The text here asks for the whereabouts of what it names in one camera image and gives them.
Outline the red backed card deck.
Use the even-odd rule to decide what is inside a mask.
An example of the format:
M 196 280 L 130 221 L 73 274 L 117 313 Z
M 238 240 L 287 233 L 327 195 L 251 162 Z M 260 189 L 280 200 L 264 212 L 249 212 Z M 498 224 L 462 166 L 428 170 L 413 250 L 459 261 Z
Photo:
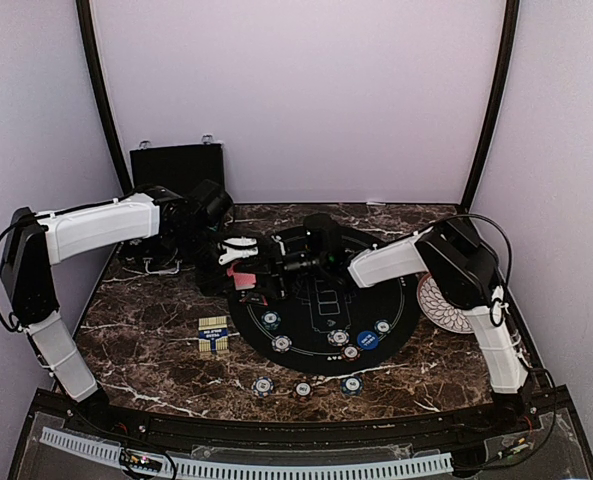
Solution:
M 230 270 L 227 274 L 232 279 L 236 291 L 250 290 L 256 287 L 257 278 L 253 273 Z

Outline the green chips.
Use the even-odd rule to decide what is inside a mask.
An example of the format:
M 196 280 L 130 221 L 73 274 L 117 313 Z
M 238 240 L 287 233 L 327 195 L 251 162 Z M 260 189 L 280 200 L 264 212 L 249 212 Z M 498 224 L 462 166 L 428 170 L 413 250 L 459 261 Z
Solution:
M 261 317 L 261 325 L 268 331 L 275 331 L 281 323 L 280 315 L 275 311 L 266 311 Z
M 374 323 L 374 330 L 379 335 L 387 334 L 388 332 L 391 331 L 391 328 L 392 328 L 391 324 L 384 319 L 378 320 Z

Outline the brown chips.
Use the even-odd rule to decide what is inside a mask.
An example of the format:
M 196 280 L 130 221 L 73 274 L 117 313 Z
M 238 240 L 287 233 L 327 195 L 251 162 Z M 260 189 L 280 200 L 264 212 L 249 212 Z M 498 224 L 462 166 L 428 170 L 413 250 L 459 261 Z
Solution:
M 360 357 L 360 349 L 355 345 L 344 345 L 341 349 L 341 357 L 344 361 L 354 362 Z

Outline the blue white chip stack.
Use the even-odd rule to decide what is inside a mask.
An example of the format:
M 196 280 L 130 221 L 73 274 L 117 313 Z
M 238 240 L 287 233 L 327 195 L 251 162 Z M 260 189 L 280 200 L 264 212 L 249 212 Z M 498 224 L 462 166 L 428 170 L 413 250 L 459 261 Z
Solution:
M 259 398 L 270 396 L 274 392 L 274 382 L 270 377 L 258 377 L 252 384 L 252 392 Z

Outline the brown white chip stack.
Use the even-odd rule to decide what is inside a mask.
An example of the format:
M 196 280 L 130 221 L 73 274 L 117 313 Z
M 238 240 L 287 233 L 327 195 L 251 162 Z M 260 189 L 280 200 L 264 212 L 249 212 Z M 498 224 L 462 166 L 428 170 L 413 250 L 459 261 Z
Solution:
M 293 388 L 293 396 L 299 400 L 309 399 L 312 395 L 312 386 L 305 381 L 295 384 Z

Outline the green blue chip stack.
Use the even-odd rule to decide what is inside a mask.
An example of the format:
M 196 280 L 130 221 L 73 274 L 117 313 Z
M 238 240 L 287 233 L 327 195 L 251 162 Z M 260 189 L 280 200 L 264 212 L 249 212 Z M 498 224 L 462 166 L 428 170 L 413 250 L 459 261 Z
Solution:
M 363 381 L 357 376 L 343 378 L 340 382 L 340 391 L 347 396 L 360 395 L 363 390 Z

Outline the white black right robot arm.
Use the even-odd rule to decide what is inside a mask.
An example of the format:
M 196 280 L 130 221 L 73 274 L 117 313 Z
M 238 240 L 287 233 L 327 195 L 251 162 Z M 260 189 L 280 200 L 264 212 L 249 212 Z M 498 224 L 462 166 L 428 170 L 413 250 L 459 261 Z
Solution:
M 276 243 L 269 256 L 273 274 L 285 280 L 295 272 L 315 271 L 340 287 L 365 289 L 429 273 L 442 298 L 464 314 L 483 354 L 492 397 L 498 401 L 487 410 L 487 426 L 497 434 L 506 434 L 523 420 L 523 402 L 532 391 L 531 372 L 510 331 L 506 283 L 498 255 L 463 215 L 356 253 L 336 248 L 333 234 L 337 224 L 330 217 L 311 216 L 309 220 L 324 226 L 306 229 L 308 242 L 303 251 L 291 253 Z

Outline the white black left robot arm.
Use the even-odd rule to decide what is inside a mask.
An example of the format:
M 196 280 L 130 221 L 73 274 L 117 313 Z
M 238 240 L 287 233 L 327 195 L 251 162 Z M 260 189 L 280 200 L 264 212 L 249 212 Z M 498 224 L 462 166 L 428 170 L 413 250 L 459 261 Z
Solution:
M 100 399 L 101 387 L 62 320 L 52 268 L 63 261 L 125 241 L 157 238 L 186 262 L 218 260 L 213 239 L 233 201 L 219 184 L 202 181 L 182 196 L 161 186 L 58 211 L 16 210 L 0 246 L 0 280 L 16 329 L 66 395 L 81 403 L 79 421 L 96 436 L 117 427 L 116 412 Z

